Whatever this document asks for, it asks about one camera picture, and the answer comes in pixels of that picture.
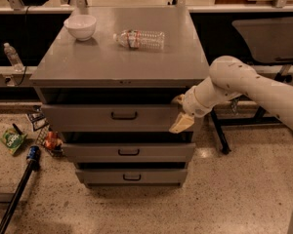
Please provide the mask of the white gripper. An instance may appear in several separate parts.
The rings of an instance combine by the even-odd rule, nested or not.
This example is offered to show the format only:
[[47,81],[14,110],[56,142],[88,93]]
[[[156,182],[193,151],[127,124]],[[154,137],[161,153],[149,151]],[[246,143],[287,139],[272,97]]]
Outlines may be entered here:
[[176,121],[170,127],[169,132],[179,134],[189,129],[194,124],[194,117],[202,118],[211,111],[210,107],[204,106],[195,95],[195,86],[192,86],[185,94],[178,95],[171,100],[179,104],[185,112],[180,112]]

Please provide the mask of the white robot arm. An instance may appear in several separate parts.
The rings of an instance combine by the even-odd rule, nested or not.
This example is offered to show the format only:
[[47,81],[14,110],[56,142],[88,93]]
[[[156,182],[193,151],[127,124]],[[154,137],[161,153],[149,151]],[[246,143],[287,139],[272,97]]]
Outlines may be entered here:
[[[204,81],[173,99],[181,112],[170,132],[187,130],[216,105],[241,95],[262,106],[293,133],[293,86],[262,76],[233,57],[215,59]],[[216,203],[219,211],[209,214],[191,234],[293,234],[293,201],[285,214],[288,223],[283,231],[276,229],[280,219],[273,208],[268,209],[270,218],[260,215],[267,201],[281,201],[278,194],[270,193],[271,184],[260,183],[265,174],[253,160],[226,168],[215,181],[225,187],[215,193],[221,198]]]

